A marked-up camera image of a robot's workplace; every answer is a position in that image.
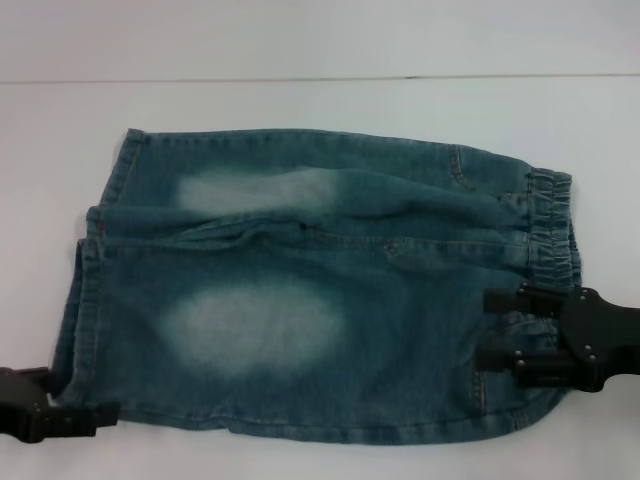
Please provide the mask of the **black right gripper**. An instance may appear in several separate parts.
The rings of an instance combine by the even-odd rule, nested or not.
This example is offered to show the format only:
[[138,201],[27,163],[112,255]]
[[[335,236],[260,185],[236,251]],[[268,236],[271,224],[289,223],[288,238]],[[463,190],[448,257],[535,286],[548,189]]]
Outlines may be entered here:
[[640,308],[614,305],[594,289],[575,288],[566,300],[564,290],[526,283],[515,291],[486,289],[484,312],[542,318],[560,313],[563,342],[548,350],[480,345],[476,348],[480,371],[509,372],[517,386],[571,385],[583,392],[601,391],[614,376],[640,376]]

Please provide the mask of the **blue washed denim shorts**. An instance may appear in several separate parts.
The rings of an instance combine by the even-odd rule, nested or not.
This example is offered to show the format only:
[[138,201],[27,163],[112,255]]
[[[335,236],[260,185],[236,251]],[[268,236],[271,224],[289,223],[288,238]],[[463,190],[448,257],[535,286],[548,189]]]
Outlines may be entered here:
[[581,282],[568,174],[318,130],[130,130],[86,216],[52,369],[65,406],[297,441],[526,428],[565,397],[476,366],[553,321],[487,289]]

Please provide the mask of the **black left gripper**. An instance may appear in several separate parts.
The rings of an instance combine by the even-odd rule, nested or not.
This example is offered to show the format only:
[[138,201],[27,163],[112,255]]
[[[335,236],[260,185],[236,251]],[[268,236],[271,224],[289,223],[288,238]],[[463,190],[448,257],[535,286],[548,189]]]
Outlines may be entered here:
[[0,434],[39,443],[48,438],[93,437],[99,428],[115,426],[118,403],[94,407],[51,406],[47,367],[0,367]]

